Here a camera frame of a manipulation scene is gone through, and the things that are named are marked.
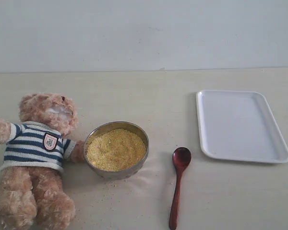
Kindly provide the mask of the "dark red wooden spoon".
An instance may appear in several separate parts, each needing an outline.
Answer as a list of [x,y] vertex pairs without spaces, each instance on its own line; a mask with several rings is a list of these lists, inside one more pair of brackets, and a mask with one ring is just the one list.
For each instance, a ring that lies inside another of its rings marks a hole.
[[172,200],[170,215],[169,215],[169,229],[175,230],[178,225],[178,215],[180,207],[180,184],[183,172],[191,162],[191,152],[186,147],[177,148],[172,155],[173,165],[176,170],[176,187]]

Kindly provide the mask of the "beige teddy bear striped shirt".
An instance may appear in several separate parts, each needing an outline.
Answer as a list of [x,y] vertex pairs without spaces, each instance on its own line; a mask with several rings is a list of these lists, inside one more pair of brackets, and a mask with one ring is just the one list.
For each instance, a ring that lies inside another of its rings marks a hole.
[[0,230],[64,230],[75,216],[74,201],[64,192],[63,163],[84,162],[84,142],[67,136],[78,118],[72,99],[34,93],[19,104],[21,123],[0,120]]

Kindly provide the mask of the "steel bowl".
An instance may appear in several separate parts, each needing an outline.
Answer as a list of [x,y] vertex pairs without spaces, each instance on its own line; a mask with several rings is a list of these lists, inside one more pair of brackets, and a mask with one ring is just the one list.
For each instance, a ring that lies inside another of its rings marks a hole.
[[[125,129],[128,130],[132,133],[135,133],[136,135],[138,135],[141,140],[144,142],[145,146],[146,146],[146,153],[145,156],[143,157],[142,160],[140,160],[136,165],[126,169],[126,170],[121,170],[118,172],[108,172],[108,171],[104,171],[101,170],[97,167],[95,167],[94,165],[92,165],[88,158],[87,158],[87,150],[88,150],[88,146],[91,144],[91,142],[109,132],[112,131],[114,129]],[[137,173],[143,166],[147,156],[148,156],[148,152],[149,152],[149,139],[147,134],[145,133],[145,131],[139,127],[136,124],[130,123],[130,122],[123,122],[123,121],[116,121],[116,122],[110,122],[110,123],[106,123],[103,124],[101,126],[99,126],[98,128],[96,128],[95,130],[93,130],[88,137],[85,140],[84,143],[84,157],[85,160],[87,162],[87,165],[100,177],[105,178],[107,180],[122,180],[122,179],[126,179],[132,175],[134,175],[135,173]]]

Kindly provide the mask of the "yellow millet grain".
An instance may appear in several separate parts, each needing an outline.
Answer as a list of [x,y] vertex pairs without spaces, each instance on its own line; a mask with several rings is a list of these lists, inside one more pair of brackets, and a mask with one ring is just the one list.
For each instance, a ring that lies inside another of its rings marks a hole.
[[145,153],[146,146],[138,135],[125,129],[114,129],[95,138],[86,155],[95,167],[118,172],[136,165]]

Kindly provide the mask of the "white plastic tray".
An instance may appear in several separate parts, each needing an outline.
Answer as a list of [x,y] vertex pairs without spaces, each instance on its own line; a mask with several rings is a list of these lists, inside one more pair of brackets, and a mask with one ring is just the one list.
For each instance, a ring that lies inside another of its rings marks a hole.
[[288,162],[288,147],[267,99],[258,92],[202,90],[196,94],[199,140],[209,158]]

